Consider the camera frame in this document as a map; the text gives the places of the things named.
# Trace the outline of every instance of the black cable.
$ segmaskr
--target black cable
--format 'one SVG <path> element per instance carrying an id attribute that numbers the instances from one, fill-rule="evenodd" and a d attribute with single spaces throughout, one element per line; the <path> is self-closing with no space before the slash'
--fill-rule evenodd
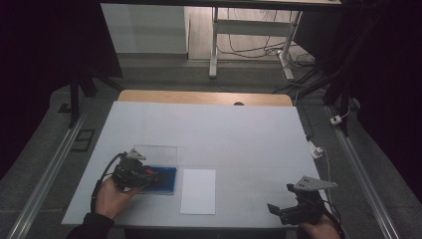
<path id="1" fill-rule="evenodd" d="M 338 223 L 339 223 L 339 224 L 340 224 L 340 226 L 341 226 L 341 215 L 340 215 L 340 212 L 338 211 L 338 209 L 335 207 L 335 205 L 334 205 L 334 204 L 330 203 L 329 201 L 323 200 L 323 202 L 327 203 L 330 207 L 332 207 L 332 208 L 334 209 L 335 214 L 336 214 L 336 215 L 337 215 L 337 217 L 338 217 Z"/>
<path id="2" fill-rule="evenodd" d="M 302 81 L 303 80 L 306 80 L 306 78 L 310 78 L 311 76 L 313 76 L 316 72 L 314 72 L 314 71 L 316 71 L 317 70 L 317 67 L 313 67 L 312 69 L 310 69 L 304 76 L 302 76 L 297 82 L 295 82 L 295 84 L 301 84 L 302 83 Z M 288 88 L 288 87 L 292 87 L 286 94 L 288 94 L 290 91 L 292 91 L 296 86 L 292 86 L 292 85 L 287 85 L 287 86 L 284 86 L 284 87 L 281 87 L 281 88 L 278 88 L 278 89 L 275 89 L 273 92 L 272 92 L 272 94 L 275 94 L 275 93 L 277 93 L 277 92 L 279 92 L 279 91 L 281 91 L 281 90 L 284 90 L 284 89 L 286 89 L 286 88 Z"/>
<path id="3" fill-rule="evenodd" d="M 301 77 L 300 80 L 298 80 L 298 83 L 303 84 L 304 82 L 308 81 L 314 74 L 316 74 L 318 71 L 320 70 L 319 67 L 314 66 L 312 69 L 310 69 L 303 77 Z M 296 86 L 293 86 L 292 89 L 288 90 L 286 92 L 286 95 L 289 94 L 293 89 L 295 89 Z"/>
<path id="4" fill-rule="evenodd" d="M 96 212 L 96 203 L 97 203 L 97 196 L 100 191 L 100 187 L 102 186 L 103 180 L 106 177 L 106 173 L 108 172 L 111 165 L 115 162 L 116 159 L 118 159 L 121 156 L 125 156 L 125 153 L 119 153 L 116 155 L 109 163 L 108 166 L 105 168 L 105 171 L 103 172 L 102 177 L 97 181 L 96 187 L 94 188 L 93 194 L 91 195 L 91 212 Z"/>

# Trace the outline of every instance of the tabletop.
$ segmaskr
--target tabletop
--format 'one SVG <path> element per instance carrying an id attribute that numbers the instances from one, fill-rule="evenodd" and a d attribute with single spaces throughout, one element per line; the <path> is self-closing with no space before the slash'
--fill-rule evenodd
<path id="1" fill-rule="evenodd" d="M 122 93 L 114 102 L 64 224 L 82 223 L 90 208 L 87 198 L 106 165 L 134 145 L 177 147 L 177 176 L 173 195 L 136 195 L 115 221 L 125 227 L 280 228 L 280 219 L 268 211 L 267 203 L 296 206 L 296 196 L 286 184 L 304 175 L 319 178 L 295 107 L 253 106 L 252 97 L 268 97 L 259 94 L 234 94 L 233 100 L 249 103 L 236 107 L 208 104 L 214 94 L 138 93 L 144 102 L 128 102 L 134 101 L 134 92 Z M 155 96 L 146 102 L 154 93 L 168 98 Z M 189 96 L 195 97 L 187 104 Z M 215 171 L 215 214 L 180 213 L 186 169 Z"/>

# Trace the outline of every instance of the wooden edge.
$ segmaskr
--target wooden edge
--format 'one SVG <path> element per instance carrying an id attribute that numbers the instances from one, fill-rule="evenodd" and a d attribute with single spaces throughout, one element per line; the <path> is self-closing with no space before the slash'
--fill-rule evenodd
<path id="1" fill-rule="evenodd" d="M 151 102 L 176 104 L 209 104 L 233 106 L 241 103 L 245 106 L 292 107 L 292 100 L 287 95 L 208 93 L 208 92 L 168 92 L 125 90 L 118 97 L 119 102 Z"/>

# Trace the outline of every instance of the human hand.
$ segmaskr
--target human hand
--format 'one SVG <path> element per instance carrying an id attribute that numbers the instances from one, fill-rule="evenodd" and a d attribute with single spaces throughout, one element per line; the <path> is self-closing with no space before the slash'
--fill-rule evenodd
<path id="1" fill-rule="evenodd" d="M 317 225 L 312 225 L 308 222 L 299 224 L 311 239 L 339 239 L 340 236 L 335 230 L 334 223 L 325 215 L 323 215 Z"/>
<path id="2" fill-rule="evenodd" d="M 142 188 L 134 187 L 129 191 L 118 189 L 111 177 L 107 178 L 100 187 L 96 202 L 96 213 L 115 219 L 126 207 L 130 199 Z"/>

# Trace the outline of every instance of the cable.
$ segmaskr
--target cable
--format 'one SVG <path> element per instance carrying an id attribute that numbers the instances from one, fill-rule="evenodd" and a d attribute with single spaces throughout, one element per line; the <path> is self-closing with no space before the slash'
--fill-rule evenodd
<path id="1" fill-rule="evenodd" d="M 332 204 L 332 203 L 330 203 L 330 202 L 328 202 L 328 201 L 323 200 L 323 202 L 327 203 L 330 207 L 332 207 L 332 208 L 334 209 L 335 214 L 336 214 L 336 215 L 337 215 L 337 217 L 338 217 L 338 223 L 339 223 L 339 224 L 340 224 L 340 226 L 341 226 L 341 215 L 340 215 L 340 212 L 338 211 L 338 209 L 335 207 L 335 205 L 334 205 L 334 204 Z"/>
<path id="2" fill-rule="evenodd" d="M 276 21 L 277 13 L 278 13 L 278 10 L 276 10 L 276 14 L 274 16 L 273 21 Z M 230 19 L 230 8 L 227 8 L 227 19 Z M 235 55 L 235 56 L 239 56 L 239 57 L 244 57 L 244 58 L 262 58 L 262 57 L 269 56 L 274 51 L 280 50 L 279 48 L 277 48 L 277 49 L 267 49 L 267 48 L 276 47 L 276 46 L 279 46 L 279 45 L 282 45 L 282 44 L 285 43 L 285 42 L 282 42 L 282 43 L 278 43 L 278 44 L 275 44 L 275 45 L 272 45 L 272 46 L 268 46 L 269 41 L 270 41 L 270 37 L 267 38 L 267 42 L 266 42 L 266 44 L 265 44 L 264 47 L 254 48 L 254 49 L 247 49 L 247 50 L 235 50 L 233 48 L 233 45 L 232 45 L 231 35 L 229 34 L 229 45 L 230 45 L 230 49 L 232 50 L 232 52 L 231 53 L 230 52 L 223 52 L 220 49 L 218 49 L 218 47 L 217 47 L 217 49 L 222 54 L 231 54 L 231 55 Z M 260 56 L 250 57 L 250 56 L 245 56 L 245 55 L 239 54 L 239 53 L 243 53 L 243 52 L 253 52 L 253 51 L 258 51 L 258 50 L 262 50 L 262 49 L 264 49 L 265 54 L 264 55 L 260 55 Z"/>
<path id="3" fill-rule="evenodd" d="M 350 106 L 347 106 L 347 108 L 348 108 L 347 113 L 344 116 L 340 117 L 341 119 L 347 117 L 348 114 L 350 113 Z"/>
<path id="4" fill-rule="evenodd" d="M 293 83 L 293 82 L 290 82 L 287 78 L 286 78 L 286 76 L 285 76 L 285 71 L 283 71 L 283 69 L 286 67 L 286 66 L 288 66 L 290 63 L 288 63 L 287 65 L 285 65 L 284 67 L 282 67 L 282 77 L 283 77 L 283 79 L 287 82 L 287 83 L 289 83 L 289 84 L 291 84 L 291 85 L 293 85 L 293 86 L 297 86 L 297 87 L 309 87 L 309 85 L 302 85 L 302 84 L 297 84 L 297 83 Z"/>
<path id="5" fill-rule="evenodd" d="M 293 104 L 293 106 L 296 105 L 296 101 L 298 100 L 298 94 L 299 94 L 299 92 L 296 92 L 295 103 Z"/>
<path id="6" fill-rule="evenodd" d="M 108 163 L 108 166 L 105 168 L 105 171 L 103 172 L 102 177 L 97 181 L 96 187 L 94 188 L 93 194 L 91 195 L 91 212 L 96 212 L 97 196 L 99 194 L 99 190 L 100 190 L 100 187 L 102 186 L 103 180 L 106 177 L 106 173 L 108 172 L 111 165 L 115 162 L 115 160 L 121 156 L 124 156 L 124 153 L 119 153 Z"/>
<path id="7" fill-rule="evenodd" d="M 328 181 L 331 182 L 331 172 L 330 172 L 328 152 L 326 151 L 326 149 L 324 147 L 321 147 L 321 148 L 325 152 L 326 165 L 328 167 Z M 330 188 L 328 189 L 328 200 L 332 202 L 332 199 L 331 199 L 331 189 Z"/>

